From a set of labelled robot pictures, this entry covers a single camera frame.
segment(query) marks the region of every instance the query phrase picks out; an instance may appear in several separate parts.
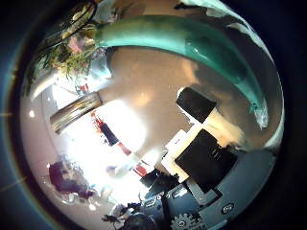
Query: teal curved sculpture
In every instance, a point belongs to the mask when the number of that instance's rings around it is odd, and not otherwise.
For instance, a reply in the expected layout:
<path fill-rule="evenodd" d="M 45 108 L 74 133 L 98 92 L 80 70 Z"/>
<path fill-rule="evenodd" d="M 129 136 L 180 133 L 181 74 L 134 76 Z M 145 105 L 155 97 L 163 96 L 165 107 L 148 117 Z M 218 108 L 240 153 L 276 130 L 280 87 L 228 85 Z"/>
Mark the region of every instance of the teal curved sculpture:
<path fill-rule="evenodd" d="M 268 125 L 265 97 L 248 64 L 220 31 L 188 18 L 142 15 L 118 20 L 98 29 L 98 47 L 142 46 L 174 52 L 213 68 L 248 99 L 259 126 Z"/>

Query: person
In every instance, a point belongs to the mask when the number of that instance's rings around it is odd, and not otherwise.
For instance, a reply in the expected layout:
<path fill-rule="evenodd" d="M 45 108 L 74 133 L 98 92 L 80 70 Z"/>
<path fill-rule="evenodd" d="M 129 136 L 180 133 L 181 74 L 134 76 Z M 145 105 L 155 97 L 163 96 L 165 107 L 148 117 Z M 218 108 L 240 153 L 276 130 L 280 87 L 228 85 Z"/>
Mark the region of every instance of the person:
<path fill-rule="evenodd" d="M 77 176 L 72 169 L 67 169 L 62 161 L 50 165 L 49 177 L 50 182 L 60 193 L 76 193 L 85 199 L 94 195 L 94 192 L 88 189 L 85 180 Z"/>
<path fill-rule="evenodd" d="M 106 137 L 106 141 L 112 147 L 115 144 L 119 143 L 119 140 L 112 132 L 112 130 L 108 127 L 108 125 L 96 115 L 95 111 L 90 113 L 92 124 L 94 125 L 95 129 L 100 131 Z"/>

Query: pink object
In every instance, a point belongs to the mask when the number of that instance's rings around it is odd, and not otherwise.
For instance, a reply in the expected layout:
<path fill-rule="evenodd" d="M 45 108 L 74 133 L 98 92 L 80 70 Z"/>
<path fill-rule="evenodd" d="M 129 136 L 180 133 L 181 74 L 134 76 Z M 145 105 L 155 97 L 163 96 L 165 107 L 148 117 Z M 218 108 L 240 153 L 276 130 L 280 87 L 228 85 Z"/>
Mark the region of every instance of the pink object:
<path fill-rule="evenodd" d="M 72 36 L 69 39 L 68 47 L 71 49 L 73 54 L 80 53 L 82 51 L 82 44 L 78 42 L 78 39 L 75 36 Z"/>
<path fill-rule="evenodd" d="M 80 85 L 79 88 L 80 88 L 80 90 L 81 90 L 84 94 L 88 93 L 88 91 L 89 91 L 89 90 L 88 90 L 88 85 L 87 85 L 87 83 L 84 84 L 84 85 Z"/>
<path fill-rule="evenodd" d="M 140 175 L 141 177 L 145 176 L 147 174 L 145 168 L 141 165 L 136 166 L 133 169 L 138 175 Z"/>
<path fill-rule="evenodd" d="M 118 142 L 117 143 L 117 146 L 122 150 L 122 152 L 125 154 L 125 155 L 130 155 L 131 154 L 131 151 L 129 149 L 127 149 L 123 143 L 121 142 Z"/>

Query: gear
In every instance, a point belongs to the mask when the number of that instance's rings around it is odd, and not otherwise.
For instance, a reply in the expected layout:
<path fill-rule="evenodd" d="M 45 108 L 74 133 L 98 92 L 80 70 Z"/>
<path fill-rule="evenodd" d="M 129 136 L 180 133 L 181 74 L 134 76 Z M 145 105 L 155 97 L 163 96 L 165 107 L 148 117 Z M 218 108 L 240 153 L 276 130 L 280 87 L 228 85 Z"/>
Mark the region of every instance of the gear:
<path fill-rule="evenodd" d="M 172 220 L 171 228 L 172 230 L 188 230 L 194 223 L 195 220 L 191 214 L 179 214 L 179 217 Z"/>

